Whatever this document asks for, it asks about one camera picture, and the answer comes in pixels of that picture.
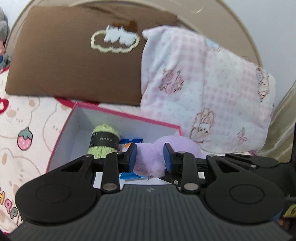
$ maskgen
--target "pink gingham fabric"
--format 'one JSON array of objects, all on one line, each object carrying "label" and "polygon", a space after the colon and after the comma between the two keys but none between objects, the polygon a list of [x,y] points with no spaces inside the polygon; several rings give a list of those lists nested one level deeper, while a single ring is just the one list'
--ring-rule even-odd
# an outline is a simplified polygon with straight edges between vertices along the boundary
[{"label": "pink gingham fabric", "polygon": [[212,153],[264,145],[275,79],[217,43],[180,27],[143,31],[141,115],[182,126]]}]

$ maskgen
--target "metal rivet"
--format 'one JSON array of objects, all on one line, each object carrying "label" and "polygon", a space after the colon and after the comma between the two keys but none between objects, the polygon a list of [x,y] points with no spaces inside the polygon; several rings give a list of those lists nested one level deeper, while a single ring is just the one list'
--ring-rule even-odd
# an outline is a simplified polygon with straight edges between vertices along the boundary
[{"label": "metal rivet", "polygon": [[186,183],[184,188],[188,191],[195,191],[199,188],[199,186],[196,183]]},{"label": "metal rivet", "polygon": [[117,189],[117,185],[115,183],[106,183],[103,185],[103,189],[106,191],[114,191]]}]

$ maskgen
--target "beige curved headboard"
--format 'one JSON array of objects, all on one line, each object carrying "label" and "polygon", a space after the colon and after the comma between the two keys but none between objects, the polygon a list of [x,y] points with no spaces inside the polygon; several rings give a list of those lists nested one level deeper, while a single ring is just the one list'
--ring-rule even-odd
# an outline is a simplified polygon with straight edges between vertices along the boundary
[{"label": "beige curved headboard", "polygon": [[[32,0],[12,27],[6,52],[12,56],[23,23],[33,6],[80,6],[86,2],[99,1]],[[117,0],[112,2],[141,4],[175,13],[178,15],[179,25],[197,31],[235,54],[262,66],[257,47],[246,27],[222,0]]]}]

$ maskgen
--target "bed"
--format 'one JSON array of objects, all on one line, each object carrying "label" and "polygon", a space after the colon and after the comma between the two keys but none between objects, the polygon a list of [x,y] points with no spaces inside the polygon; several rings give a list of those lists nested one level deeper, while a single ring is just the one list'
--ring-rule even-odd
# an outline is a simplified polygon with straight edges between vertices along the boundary
[{"label": "bed", "polygon": [[[143,4],[178,15],[178,25],[202,33],[235,54],[262,66],[260,55],[247,29],[221,0],[121,1]],[[11,29],[6,52],[13,57],[22,25],[32,6],[81,6],[75,0],[32,0]],[[9,70],[0,75],[0,228],[11,232],[22,223],[14,195],[25,182],[45,173],[59,133],[74,101],[51,97],[7,96]],[[139,115],[139,107],[99,104],[101,107]],[[155,179],[147,184],[160,184]]]}]

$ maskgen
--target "blue package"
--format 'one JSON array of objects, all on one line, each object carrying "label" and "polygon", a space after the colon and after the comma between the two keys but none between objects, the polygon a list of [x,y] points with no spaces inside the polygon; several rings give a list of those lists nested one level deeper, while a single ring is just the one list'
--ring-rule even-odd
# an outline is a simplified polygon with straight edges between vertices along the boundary
[{"label": "blue package", "polygon": [[[143,139],[141,139],[141,138],[132,138],[132,139],[125,138],[125,139],[120,140],[120,144],[127,144],[127,143],[131,143],[131,142],[132,143],[142,143]],[[147,177],[138,176],[134,172],[131,172],[131,173],[123,172],[123,173],[121,173],[121,176],[119,179],[132,181],[131,179],[138,180],[139,178],[143,179],[143,178],[147,178]]]},{"label": "blue package", "polygon": [[137,175],[134,172],[131,172],[131,173],[123,172],[119,179],[121,179],[121,180],[129,180],[130,181],[130,179],[135,179],[136,180],[136,179],[139,179],[139,178],[147,178],[147,177],[141,177],[141,176]]},{"label": "blue package", "polygon": [[130,143],[130,142],[142,143],[143,139],[141,139],[141,138],[132,138],[132,139],[125,138],[125,139],[121,139],[119,144],[126,144],[126,143]]}]

